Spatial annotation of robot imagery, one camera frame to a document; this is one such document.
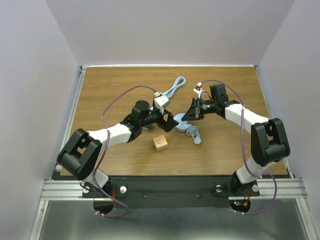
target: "white backdrop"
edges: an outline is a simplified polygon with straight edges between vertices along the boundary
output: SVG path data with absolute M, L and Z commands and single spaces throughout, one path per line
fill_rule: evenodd
M 0 239 L 27 240 L 79 65 L 44 0 L 1 1 L 0 29 Z
M 271 113 L 284 121 L 290 169 L 303 177 L 320 233 L 320 2 L 296 0 L 257 73 Z
M 294 0 L 46 0 L 80 65 L 257 65 Z

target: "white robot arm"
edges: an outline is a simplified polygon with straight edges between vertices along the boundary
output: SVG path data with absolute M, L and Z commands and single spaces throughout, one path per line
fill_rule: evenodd
M 192 99 L 191 107 L 182 121 L 202 120 L 205 114 L 215 113 L 241 126 L 243 110 L 243 129 L 251 134 L 252 156 L 232 175 L 230 186 L 236 193 L 248 188 L 266 169 L 290 154 L 286 131 L 280 119 L 257 115 L 239 102 L 229 100 L 224 84 L 210 86 L 209 100 L 202 98 L 204 91 L 201 87 L 202 83 L 194 87 L 198 97 Z
M 108 176 L 99 169 L 95 172 L 94 168 L 99 153 L 101 149 L 105 149 L 107 142 L 108 147 L 129 143 L 142 133 L 142 127 L 150 124 L 157 124 L 165 132 L 178 125 L 173 114 L 166 110 L 170 100 L 159 92 L 154 95 L 152 108 L 144 100 L 137 101 L 131 113 L 115 126 L 88 132 L 81 128 L 76 130 L 60 151 L 57 163 L 80 181 L 88 182 L 95 187 L 96 182 L 99 186 L 104 186 L 109 180 Z

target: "wood grain surface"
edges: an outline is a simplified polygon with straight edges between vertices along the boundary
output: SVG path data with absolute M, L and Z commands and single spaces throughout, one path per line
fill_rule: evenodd
M 265 100 L 253 67 L 89 67 L 86 70 L 71 132 L 104 128 L 101 114 L 117 96 L 138 84 L 165 92 L 177 77 L 187 83 L 179 88 L 166 108 L 173 115 L 185 113 L 196 97 L 194 86 L 203 80 L 218 79 L 231 85 L 242 96 L 251 111 L 269 117 Z M 209 91 L 210 83 L 203 86 Z M 237 97 L 227 90 L 230 100 Z M 120 98 L 106 113 L 113 126 L 128 115 L 135 102 L 152 104 L 153 92 L 137 88 Z M 156 125 L 130 143 L 112 146 L 100 166 L 107 175 L 231 175 L 243 165 L 240 127 L 215 114 L 193 122 L 198 126 L 202 144 L 197 146 L 184 132 L 173 129 L 165 133 Z M 157 152 L 153 138 L 164 135 L 168 148 Z M 250 135 L 246 132 L 246 155 L 250 154 Z M 273 174 L 286 174 L 283 161 L 270 168 Z M 62 169 L 61 175 L 69 175 Z

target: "metal floor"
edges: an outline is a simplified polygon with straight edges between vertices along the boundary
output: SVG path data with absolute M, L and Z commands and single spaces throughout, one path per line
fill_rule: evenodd
M 269 199 L 252 200 L 251 210 Z M 50 201 L 41 240 L 304 240 L 295 199 L 277 199 L 257 215 L 227 208 L 133 209 L 125 217 L 96 216 L 91 201 Z

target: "white cable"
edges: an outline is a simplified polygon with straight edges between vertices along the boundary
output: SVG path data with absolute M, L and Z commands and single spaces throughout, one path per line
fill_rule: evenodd
M 175 91 L 182 87 L 183 85 L 185 85 L 187 82 L 187 80 L 183 77 L 183 76 L 179 76 L 175 81 L 174 81 L 174 84 L 172 85 L 172 87 L 168 90 L 168 91 L 165 91 L 163 94 L 168 98 L 172 98 L 175 94 Z
M 202 143 L 197 126 L 193 125 L 189 127 L 188 130 L 186 131 L 186 134 L 192 137 L 195 145 L 200 145 Z

